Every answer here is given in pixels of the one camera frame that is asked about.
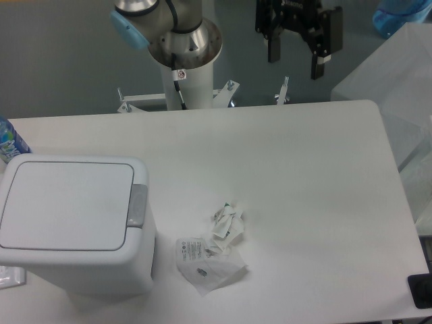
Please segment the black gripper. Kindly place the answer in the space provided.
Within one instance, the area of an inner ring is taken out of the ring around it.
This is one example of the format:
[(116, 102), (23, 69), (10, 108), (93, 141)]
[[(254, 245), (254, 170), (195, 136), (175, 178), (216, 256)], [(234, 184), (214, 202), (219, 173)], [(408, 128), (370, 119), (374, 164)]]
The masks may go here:
[(342, 7), (323, 9), (322, 1), (257, 0), (255, 30), (267, 41), (267, 61), (280, 60), (280, 34), (289, 30), (299, 34), (311, 53), (310, 78), (324, 75), (331, 55), (343, 47)]

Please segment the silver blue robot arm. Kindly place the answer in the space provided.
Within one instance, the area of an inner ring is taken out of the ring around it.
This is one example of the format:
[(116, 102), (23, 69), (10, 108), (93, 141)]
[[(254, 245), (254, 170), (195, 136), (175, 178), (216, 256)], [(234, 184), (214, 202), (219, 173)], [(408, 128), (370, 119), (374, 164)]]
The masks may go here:
[[(171, 70), (201, 68), (221, 52), (221, 32), (204, 18), (202, 1), (115, 1), (110, 20), (132, 48), (148, 49)], [(311, 51), (310, 77), (316, 80), (343, 47), (343, 9), (323, 9), (321, 1), (257, 1), (254, 29), (267, 42), (270, 63), (281, 57), (281, 33), (299, 34)]]

